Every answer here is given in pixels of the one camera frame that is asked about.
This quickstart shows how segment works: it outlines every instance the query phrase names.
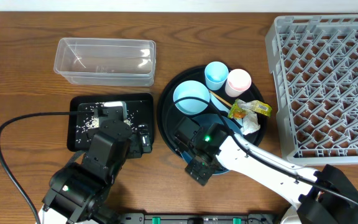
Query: green connector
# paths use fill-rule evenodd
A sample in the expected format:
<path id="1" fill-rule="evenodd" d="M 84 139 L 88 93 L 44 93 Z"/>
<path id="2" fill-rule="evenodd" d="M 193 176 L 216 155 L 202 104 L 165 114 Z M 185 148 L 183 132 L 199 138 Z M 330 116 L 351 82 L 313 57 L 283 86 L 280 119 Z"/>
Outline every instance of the green connector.
<path id="1" fill-rule="evenodd" d="M 153 217 L 152 224 L 161 224 L 161 218 L 160 217 Z"/>
<path id="2" fill-rule="evenodd" d="M 233 218 L 233 224 L 241 224 L 241 218 Z"/>

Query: wooden table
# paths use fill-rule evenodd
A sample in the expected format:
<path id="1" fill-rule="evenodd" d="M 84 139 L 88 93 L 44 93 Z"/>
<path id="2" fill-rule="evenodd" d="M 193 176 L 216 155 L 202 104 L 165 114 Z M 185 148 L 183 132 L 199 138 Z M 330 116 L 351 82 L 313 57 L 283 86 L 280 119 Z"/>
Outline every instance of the wooden table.
<path id="1" fill-rule="evenodd" d="M 220 60 L 246 68 L 277 112 L 264 37 L 279 14 L 128 12 L 0 12 L 0 125 L 42 111 L 68 111 L 78 95 L 151 93 L 155 106 L 165 85 L 195 65 Z M 53 72 L 62 37 L 150 39 L 157 43 L 155 83 L 145 87 L 81 86 Z M 2 134 L 9 167 L 40 209 L 51 176 L 70 158 L 67 117 L 31 118 Z M 280 155 L 275 116 L 260 147 Z M 256 181 L 230 172 L 202 187 L 165 145 L 158 130 L 153 153 L 127 161 L 107 204 L 119 212 L 280 213 L 288 203 Z M 340 166 L 358 189 L 358 166 Z M 22 196 L 0 165 L 0 223 L 34 223 Z"/>

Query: round plate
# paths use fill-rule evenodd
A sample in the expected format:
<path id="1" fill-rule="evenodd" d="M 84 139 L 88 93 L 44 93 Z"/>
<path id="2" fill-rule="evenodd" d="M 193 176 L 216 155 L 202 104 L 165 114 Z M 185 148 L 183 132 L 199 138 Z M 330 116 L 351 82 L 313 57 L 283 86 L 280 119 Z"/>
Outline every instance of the round plate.
<path id="1" fill-rule="evenodd" d="M 168 108 L 170 105 L 173 104 L 173 92 L 175 91 L 175 88 L 181 84 L 184 81 L 187 80 L 196 80 L 201 82 L 205 85 L 205 75 L 204 75 L 204 69 L 205 65 L 197 66 L 190 68 L 188 70 L 185 70 L 184 72 L 181 72 L 179 75 L 177 75 L 175 78 L 173 78 L 168 85 L 166 85 L 164 91 L 161 94 L 160 99 L 158 100 L 157 105 L 157 125 L 158 129 L 160 130 L 160 134 L 162 139 L 165 141 L 167 146 L 174 152 L 177 156 L 182 158 L 181 154 L 178 150 L 176 150 L 177 145 L 173 140 L 173 131 L 176 127 L 176 125 L 179 123 L 179 121 L 182 119 L 182 117 L 187 116 L 189 118 L 194 118 L 196 116 L 199 116 L 201 114 L 215 114 L 214 110 L 208 106 L 203 112 L 200 114 L 196 114 L 193 116 L 185 115 L 182 112 L 180 112 L 176 106 L 174 106 L 170 110 L 170 114 L 167 114 Z M 245 91 L 240 96 L 234 98 L 227 96 L 224 91 L 224 85 L 222 88 L 214 91 L 218 96 L 226 100 L 227 102 L 233 104 L 234 101 L 239 98 L 245 102 L 250 102 L 252 100 L 259 100 L 261 102 L 264 102 L 264 99 L 262 98 L 262 95 L 260 94 L 258 88 L 252 83 L 250 88 Z M 221 113 L 223 116 L 227 116 L 226 112 Z M 266 123 L 267 118 L 264 115 L 257 114 L 258 116 L 258 123 L 260 124 L 260 129 L 252 134 L 248 134 L 244 136 L 246 140 L 251 142 L 252 144 L 258 146 L 261 142 L 265 132 L 266 132 Z M 217 170 L 215 174 L 221 174 L 222 172 L 225 172 L 225 170 Z"/>

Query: plastic dish rack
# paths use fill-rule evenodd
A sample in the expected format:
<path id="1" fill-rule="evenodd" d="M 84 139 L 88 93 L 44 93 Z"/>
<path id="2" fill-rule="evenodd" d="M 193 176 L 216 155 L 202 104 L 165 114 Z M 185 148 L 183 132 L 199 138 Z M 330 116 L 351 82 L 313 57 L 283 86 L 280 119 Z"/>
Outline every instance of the plastic dish rack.
<path id="1" fill-rule="evenodd" d="M 280 16 L 265 41 L 283 158 L 358 164 L 358 15 Z"/>

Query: black tray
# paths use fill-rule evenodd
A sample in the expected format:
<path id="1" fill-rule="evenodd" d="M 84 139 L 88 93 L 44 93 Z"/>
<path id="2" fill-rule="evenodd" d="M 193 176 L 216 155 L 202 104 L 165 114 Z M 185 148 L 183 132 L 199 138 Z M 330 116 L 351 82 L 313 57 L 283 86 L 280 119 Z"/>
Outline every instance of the black tray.
<path id="1" fill-rule="evenodd" d="M 154 106 L 153 96 L 149 93 L 136 93 L 128 95 L 96 95 L 96 96 L 77 96 L 70 102 L 70 111 L 88 111 L 91 107 L 101 106 L 98 103 L 109 101 L 125 101 L 127 105 L 128 119 L 131 120 L 131 128 L 145 123 L 149 126 L 150 142 L 154 142 Z M 68 120 L 67 148 L 76 152 L 79 150 L 87 151 L 90 141 L 87 141 L 86 132 L 82 132 L 81 127 L 92 117 L 92 114 L 79 114 L 70 116 Z"/>
<path id="2" fill-rule="evenodd" d="M 189 118 L 193 118 L 195 116 L 198 116 L 200 114 L 206 114 L 206 113 L 215 113 L 214 110 L 208 106 L 203 112 L 200 114 L 196 114 L 193 116 L 188 116 L 180 112 L 176 106 L 174 106 L 170 110 L 170 114 L 167 114 L 167 110 L 170 107 L 170 105 L 173 104 L 173 92 L 175 91 L 175 88 L 181 84 L 184 81 L 187 80 L 196 80 L 203 84 L 205 84 L 205 75 L 204 75 L 205 65 L 197 66 L 190 68 L 188 70 L 185 70 L 184 72 L 181 72 L 179 75 L 177 75 L 175 78 L 173 78 L 168 85 L 165 87 L 164 91 L 161 94 L 161 97 L 158 101 L 157 105 L 157 125 L 160 130 L 160 134 L 162 139 L 165 141 L 165 143 L 168 145 L 168 147 L 179 157 L 181 157 L 180 153 L 175 150 L 177 148 L 177 145 L 173 141 L 173 129 L 176 126 L 176 124 L 182 119 L 182 117 L 187 116 Z M 260 94 L 258 88 L 252 83 L 250 88 L 245 91 L 243 94 L 241 94 L 238 97 L 230 97 L 226 95 L 226 92 L 224 91 L 224 85 L 219 90 L 214 91 L 217 95 L 219 95 L 221 98 L 225 99 L 227 102 L 233 104 L 234 101 L 239 98 L 241 100 L 244 100 L 245 102 L 249 102 L 252 100 L 259 100 L 261 102 L 264 102 L 264 99 L 262 95 Z M 221 112 L 222 115 L 227 116 L 226 112 Z M 245 137 L 246 140 L 251 142 L 252 144 L 258 146 L 261 142 L 265 132 L 266 132 L 266 123 L 267 123 L 267 117 L 261 114 L 257 114 L 258 116 L 258 123 L 260 124 L 260 129 L 252 134 L 248 134 Z"/>

